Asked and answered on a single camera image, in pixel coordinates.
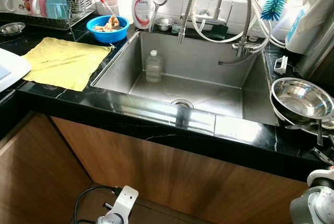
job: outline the metal pot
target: metal pot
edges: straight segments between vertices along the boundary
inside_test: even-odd
[[[288,117],[286,117],[282,113],[280,113],[278,111],[278,109],[276,108],[275,104],[274,104],[274,99],[275,98],[270,93],[270,102],[271,102],[273,111],[279,119],[281,119],[282,121],[287,122],[291,125],[301,124],[301,122],[289,119]],[[310,126],[308,128],[302,128],[302,130],[307,132],[307,133],[313,134],[313,135],[318,135],[318,126],[316,126],[316,125]],[[328,135],[331,135],[331,134],[334,135],[334,130],[323,129],[323,137],[328,137]]]
[[[334,114],[332,97],[317,85],[297,78],[277,79],[271,86],[275,107],[298,122],[329,121]]]
[[[157,25],[159,31],[166,32],[174,24],[174,19],[159,18],[159,19],[156,19],[154,23]]]

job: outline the cabinet door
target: cabinet door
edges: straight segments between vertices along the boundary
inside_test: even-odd
[[[0,223],[69,223],[91,180],[42,114],[0,149]]]
[[[93,181],[214,223],[287,224],[306,183],[52,118]]]

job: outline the kitchen sink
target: kitchen sink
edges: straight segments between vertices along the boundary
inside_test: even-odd
[[[146,81],[145,60],[152,49],[163,60],[160,83]],[[230,44],[190,38],[177,44],[176,36],[139,31],[92,85],[277,125],[262,55],[254,55],[239,64],[226,64],[236,60]]]

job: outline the mug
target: mug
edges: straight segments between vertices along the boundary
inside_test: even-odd
[[[16,14],[30,14],[29,0],[13,0],[13,6]]]
[[[0,11],[5,13],[14,12],[13,0],[0,0]]]
[[[46,0],[30,0],[30,14],[39,17],[46,17]]]

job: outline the faucet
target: faucet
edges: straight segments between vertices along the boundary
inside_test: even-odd
[[[192,6],[193,6],[193,0],[189,0],[188,4],[187,4],[187,7],[186,7],[186,12],[185,12],[184,17],[183,17],[182,28],[181,28],[180,32],[178,32],[178,35],[177,35],[177,42],[179,44],[183,43],[184,37],[186,35],[187,22],[188,22],[188,18],[189,18],[190,10],[191,10]]]
[[[214,12],[214,16],[213,19],[210,19],[210,21],[215,21],[215,22],[220,22],[223,23],[223,21],[221,21],[219,19],[219,15],[220,15],[220,11],[221,11],[221,3],[223,0],[218,0],[217,2],[217,7],[216,10]],[[186,12],[185,15],[183,17],[183,26],[180,30],[180,32],[178,33],[177,36],[177,42],[179,44],[183,43],[184,40],[184,36],[185,36],[185,31],[186,31],[186,26],[187,26],[187,21],[190,15],[190,9],[193,5],[193,0],[189,0],[187,7],[186,7]],[[242,56],[246,56],[249,52],[249,49],[251,48],[251,46],[247,45],[247,32],[249,29],[249,23],[251,21],[251,15],[252,15],[252,0],[247,0],[247,15],[246,15],[246,21],[245,21],[245,26],[244,26],[244,30],[243,30],[243,34],[241,36],[241,39],[239,41],[239,43],[236,44],[232,44],[232,49],[237,50],[237,57],[242,57]]]

